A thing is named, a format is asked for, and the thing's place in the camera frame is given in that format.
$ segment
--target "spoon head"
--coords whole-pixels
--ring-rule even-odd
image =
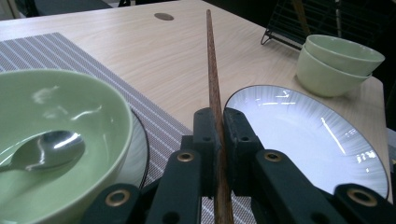
[[[26,171],[61,167],[81,158],[85,144],[78,133],[55,131],[40,134],[23,144],[13,155],[13,169]]]

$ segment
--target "spoon handle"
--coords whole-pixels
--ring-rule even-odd
[[[9,170],[12,170],[11,164],[0,166],[0,173],[5,172],[5,171],[9,171]]]

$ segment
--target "table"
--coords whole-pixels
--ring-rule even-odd
[[[342,97],[312,95],[296,80],[297,50],[275,41],[262,46],[263,27],[208,3],[185,0],[0,21],[0,41],[58,32],[192,129],[193,113],[209,105],[207,9],[212,11],[223,106],[234,92],[251,85],[300,91],[354,125],[372,144],[389,175],[383,88],[378,79],[370,77]],[[175,19],[159,20],[154,17],[158,12]]]

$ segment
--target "bowl rim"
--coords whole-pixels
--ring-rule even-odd
[[[14,74],[29,73],[29,72],[39,72],[39,73],[43,73],[43,74],[50,74],[50,73],[55,72],[55,73],[69,74],[69,75],[73,75],[75,77],[83,77],[83,78],[89,79],[89,80],[93,81],[94,83],[96,83],[97,85],[101,85],[101,86],[107,88],[108,90],[113,91],[115,93],[115,95],[117,95],[118,98],[120,98],[120,100],[122,101],[122,104],[123,104],[124,111],[127,112],[126,113],[127,119],[128,119],[127,121],[129,122],[129,128],[128,128],[128,133],[127,133],[128,139],[125,142],[125,144],[123,145],[122,150],[120,151],[120,155],[110,165],[110,168],[100,178],[98,178],[89,188],[86,188],[86,190],[84,192],[82,192],[82,194],[78,195],[76,198],[71,200],[69,203],[66,203],[63,206],[59,206],[58,208],[53,210],[53,212],[51,212],[45,216],[39,217],[36,220],[31,220],[34,223],[37,223],[37,222],[41,223],[41,222],[48,222],[48,221],[52,220],[53,218],[55,218],[57,216],[57,214],[60,214],[63,211],[71,209],[73,206],[76,206],[77,203],[82,202],[84,200],[84,198],[87,197],[90,193],[97,191],[100,184],[104,183],[106,178],[108,178],[110,176],[110,174],[112,174],[116,169],[118,169],[119,164],[122,162],[122,160],[124,160],[124,157],[128,152],[129,145],[132,142],[134,125],[133,125],[133,116],[132,116],[131,108],[130,108],[129,104],[127,103],[126,99],[121,95],[121,93],[119,91],[117,91],[114,87],[112,87],[110,84],[108,84],[108,83],[104,82],[103,80],[101,80],[97,77],[94,77],[92,75],[80,73],[78,71],[65,70],[65,69],[53,69],[53,68],[50,68],[50,69],[37,68],[37,69],[35,69],[34,68],[34,69],[19,69],[19,70],[1,72],[0,76],[12,76]]]
[[[364,59],[364,58],[358,58],[358,57],[353,57],[353,56],[350,56],[350,55],[342,54],[342,53],[339,53],[339,52],[331,50],[331,49],[326,49],[326,48],[323,48],[321,45],[315,43],[312,40],[313,37],[333,38],[333,39],[336,39],[337,41],[349,43],[349,44],[354,45],[354,46],[364,47],[364,48],[374,52],[375,54],[377,54],[380,59],[378,59],[378,60],[369,60],[369,59]],[[354,42],[354,41],[351,41],[351,40],[347,40],[347,39],[344,39],[344,38],[340,38],[340,37],[336,37],[336,36],[331,36],[331,35],[309,35],[309,36],[306,37],[306,42],[309,42],[310,44],[312,44],[312,46],[315,46],[316,48],[318,48],[320,50],[328,51],[328,52],[330,52],[332,54],[335,54],[335,55],[337,55],[339,57],[344,57],[344,58],[348,58],[348,59],[352,59],[352,60],[356,60],[356,61],[363,61],[363,62],[367,62],[367,63],[382,63],[382,62],[385,61],[385,56],[382,53],[380,53],[378,50],[375,50],[375,49],[369,48],[367,46],[364,46],[362,44],[359,44],[357,42]]]
[[[340,73],[340,74],[342,74],[342,75],[345,75],[345,76],[348,76],[348,77],[355,77],[355,78],[357,78],[357,79],[363,79],[363,80],[365,80],[365,79],[367,79],[367,78],[369,78],[369,77],[371,77],[371,76],[373,75],[373,73],[370,73],[370,74],[367,75],[367,76],[355,76],[355,75],[346,73],[346,72],[344,72],[344,71],[338,70],[338,69],[336,69],[336,68],[333,68],[333,67],[327,65],[326,63],[322,62],[321,60],[315,58],[311,53],[309,53],[308,50],[305,48],[305,44],[303,44],[301,51],[304,51],[304,52],[305,52],[310,58],[312,58],[316,63],[319,63],[319,64],[323,65],[324,67],[327,67],[327,68],[329,68],[330,70],[333,70],[334,72]]]

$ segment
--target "brown chopstick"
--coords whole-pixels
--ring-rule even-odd
[[[212,16],[210,10],[206,12],[207,26],[207,60],[209,68],[209,104],[215,117],[216,131],[219,135],[221,147],[217,157],[217,189],[215,193],[215,223],[232,224],[233,206],[231,190],[227,182],[227,158],[224,144],[224,130],[222,124],[221,101],[219,92],[218,68],[216,65],[215,41],[213,37]]]

